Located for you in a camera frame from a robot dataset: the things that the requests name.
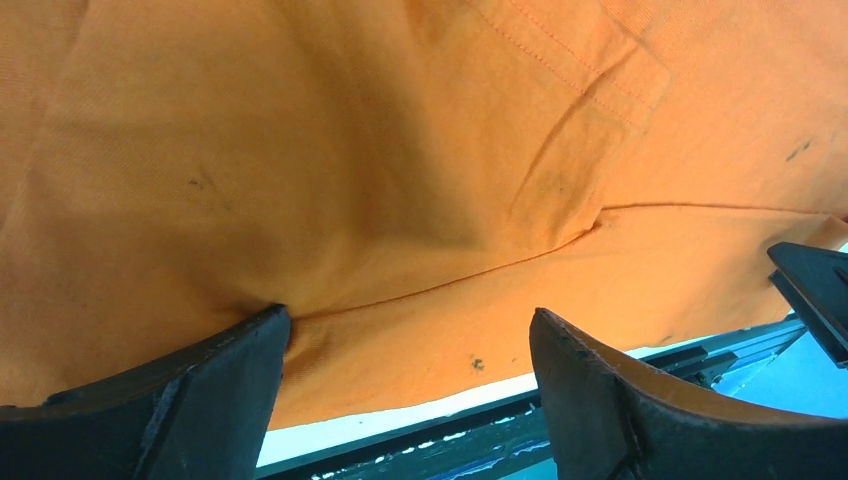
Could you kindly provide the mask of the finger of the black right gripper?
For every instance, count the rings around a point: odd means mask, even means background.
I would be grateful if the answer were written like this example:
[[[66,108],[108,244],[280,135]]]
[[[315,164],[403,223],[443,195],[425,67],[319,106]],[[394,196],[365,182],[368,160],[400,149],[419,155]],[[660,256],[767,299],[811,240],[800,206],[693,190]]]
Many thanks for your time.
[[[772,284],[836,367],[847,367],[847,254],[780,242],[767,249]]]

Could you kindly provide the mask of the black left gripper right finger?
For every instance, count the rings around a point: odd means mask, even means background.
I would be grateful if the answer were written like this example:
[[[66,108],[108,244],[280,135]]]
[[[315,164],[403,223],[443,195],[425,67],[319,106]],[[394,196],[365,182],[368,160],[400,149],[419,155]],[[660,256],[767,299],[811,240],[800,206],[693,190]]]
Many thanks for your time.
[[[721,395],[534,312],[533,371],[562,479],[843,479],[847,424]]]

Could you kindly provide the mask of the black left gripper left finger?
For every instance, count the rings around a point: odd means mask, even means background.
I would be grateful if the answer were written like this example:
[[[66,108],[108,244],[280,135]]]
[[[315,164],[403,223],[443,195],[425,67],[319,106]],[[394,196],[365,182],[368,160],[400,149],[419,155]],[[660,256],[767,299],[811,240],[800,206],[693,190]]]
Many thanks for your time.
[[[173,353],[1,409],[5,479],[250,479],[283,378],[281,305]]]

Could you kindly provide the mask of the orange t-shirt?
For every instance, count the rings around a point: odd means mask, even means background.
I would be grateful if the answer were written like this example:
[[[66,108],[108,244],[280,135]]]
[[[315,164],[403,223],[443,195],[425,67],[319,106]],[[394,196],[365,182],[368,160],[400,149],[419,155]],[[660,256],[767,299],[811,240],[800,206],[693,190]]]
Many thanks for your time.
[[[780,319],[847,239],[843,1],[5,1],[1,401],[293,319],[272,428]]]

